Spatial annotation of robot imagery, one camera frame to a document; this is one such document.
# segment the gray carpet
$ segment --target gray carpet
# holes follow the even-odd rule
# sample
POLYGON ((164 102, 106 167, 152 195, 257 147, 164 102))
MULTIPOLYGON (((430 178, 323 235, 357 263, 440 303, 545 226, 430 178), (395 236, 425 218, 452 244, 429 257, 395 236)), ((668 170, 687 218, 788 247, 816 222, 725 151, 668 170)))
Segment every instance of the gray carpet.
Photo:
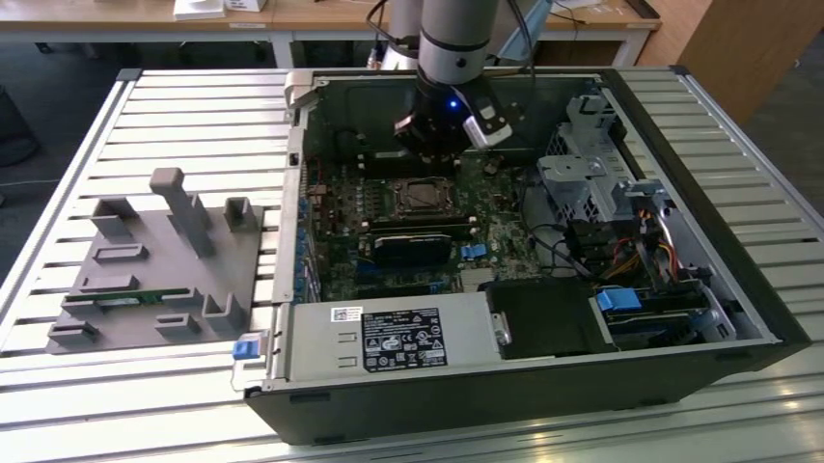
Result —
POLYGON ((775 166, 824 213, 824 33, 744 126, 775 166))
MULTIPOLYGON (((317 43, 306 48, 309 66, 346 63, 341 45, 317 43)), ((40 54, 34 44, 0 44, 0 85, 8 89, 43 148, 28 160, 0 168, 0 185, 59 179, 83 141, 98 108, 120 68, 255 68, 271 67, 267 46, 251 43, 192 43, 183 52, 176 44, 108 45, 100 59, 90 60, 75 45, 54 45, 40 54)), ((354 55, 369 53, 361 46, 354 55)), ((809 47, 801 65, 792 69, 769 101, 744 127, 772 161, 791 178, 819 211, 824 211, 824 35, 809 47)), ((28 238, 55 183, 0 186, 0 281, 6 278, 28 238)))

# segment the label sticker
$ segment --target label sticker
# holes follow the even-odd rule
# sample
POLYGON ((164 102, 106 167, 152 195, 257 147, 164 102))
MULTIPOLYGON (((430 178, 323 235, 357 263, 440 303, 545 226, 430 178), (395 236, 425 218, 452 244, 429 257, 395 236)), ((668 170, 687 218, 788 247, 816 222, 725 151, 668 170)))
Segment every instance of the label sticker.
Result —
POLYGON ((230 27, 233 29, 263 29, 267 25, 257 22, 231 22, 230 27))
POLYGON ((361 320, 362 307, 333 307, 333 321, 361 320))
POLYGON ((363 313, 359 316, 363 368, 369 373, 442 367, 448 364, 448 347, 437 308, 363 313))

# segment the blue connector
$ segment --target blue connector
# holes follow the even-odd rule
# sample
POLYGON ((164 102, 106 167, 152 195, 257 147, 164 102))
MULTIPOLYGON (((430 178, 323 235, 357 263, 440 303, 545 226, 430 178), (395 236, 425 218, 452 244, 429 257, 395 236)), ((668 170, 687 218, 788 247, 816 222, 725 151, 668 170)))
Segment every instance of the blue connector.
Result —
POLYGON ((235 360, 251 360, 261 357, 259 340, 238 340, 234 343, 233 358, 235 360))
POLYGON ((461 246, 461 258, 462 259, 476 259, 482 258, 486 255, 486 245, 485 244, 474 244, 472 246, 461 246))
POLYGON ((473 246, 473 257, 482 258, 486 255, 486 245, 484 243, 473 246))
POLYGON ((641 309, 639 295, 631 287, 608 287, 597 293, 594 300, 602 312, 637 311, 641 309))

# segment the power supply label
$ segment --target power supply label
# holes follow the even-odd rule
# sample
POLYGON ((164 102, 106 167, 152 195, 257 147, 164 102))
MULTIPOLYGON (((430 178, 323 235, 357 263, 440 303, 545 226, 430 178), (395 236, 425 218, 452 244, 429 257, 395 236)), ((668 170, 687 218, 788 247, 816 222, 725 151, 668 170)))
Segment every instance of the power supply label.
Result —
POLYGON ((448 346, 437 308, 363 313, 363 368, 369 373, 442 367, 448 346))

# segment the black plastic bracket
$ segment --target black plastic bracket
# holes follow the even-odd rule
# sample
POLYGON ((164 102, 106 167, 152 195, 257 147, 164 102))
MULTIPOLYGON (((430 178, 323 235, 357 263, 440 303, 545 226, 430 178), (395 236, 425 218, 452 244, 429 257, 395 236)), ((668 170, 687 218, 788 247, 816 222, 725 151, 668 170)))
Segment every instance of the black plastic bracket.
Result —
POLYGON ((669 70, 672 70, 672 72, 675 72, 675 75, 693 75, 691 73, 691 70, 687 69, 687 66, 669 65, 669 70))

